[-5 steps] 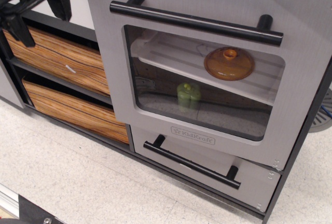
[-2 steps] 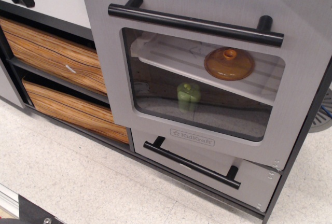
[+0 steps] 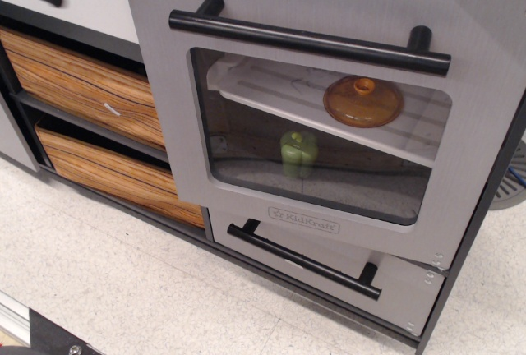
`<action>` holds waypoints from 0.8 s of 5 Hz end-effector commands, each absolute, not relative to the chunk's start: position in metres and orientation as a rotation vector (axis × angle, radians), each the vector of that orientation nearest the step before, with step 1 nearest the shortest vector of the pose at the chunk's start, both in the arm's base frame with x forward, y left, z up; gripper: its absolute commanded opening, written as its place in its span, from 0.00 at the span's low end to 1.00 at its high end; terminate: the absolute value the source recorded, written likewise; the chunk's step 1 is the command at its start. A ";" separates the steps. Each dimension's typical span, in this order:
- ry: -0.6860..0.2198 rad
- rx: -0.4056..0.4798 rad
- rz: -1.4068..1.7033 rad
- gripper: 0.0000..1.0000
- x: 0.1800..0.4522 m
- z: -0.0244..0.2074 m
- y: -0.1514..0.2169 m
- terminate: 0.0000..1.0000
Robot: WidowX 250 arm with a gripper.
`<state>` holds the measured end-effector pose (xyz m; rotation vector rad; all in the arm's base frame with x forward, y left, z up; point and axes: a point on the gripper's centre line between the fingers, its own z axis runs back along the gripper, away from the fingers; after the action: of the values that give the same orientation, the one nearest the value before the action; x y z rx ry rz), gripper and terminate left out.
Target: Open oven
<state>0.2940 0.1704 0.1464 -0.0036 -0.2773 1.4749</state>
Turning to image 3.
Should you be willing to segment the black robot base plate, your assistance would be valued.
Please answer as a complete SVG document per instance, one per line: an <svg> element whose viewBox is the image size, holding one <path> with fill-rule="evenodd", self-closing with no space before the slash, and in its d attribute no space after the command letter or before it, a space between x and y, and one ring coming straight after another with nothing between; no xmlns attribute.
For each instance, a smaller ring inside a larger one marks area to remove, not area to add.
<svg viewBox="0 0 526 355"><path fill-rule="evenodd" d="M29 310L30 346L1 347L2 355L101 355L97 348L58 326L33 309Z"/></svg>

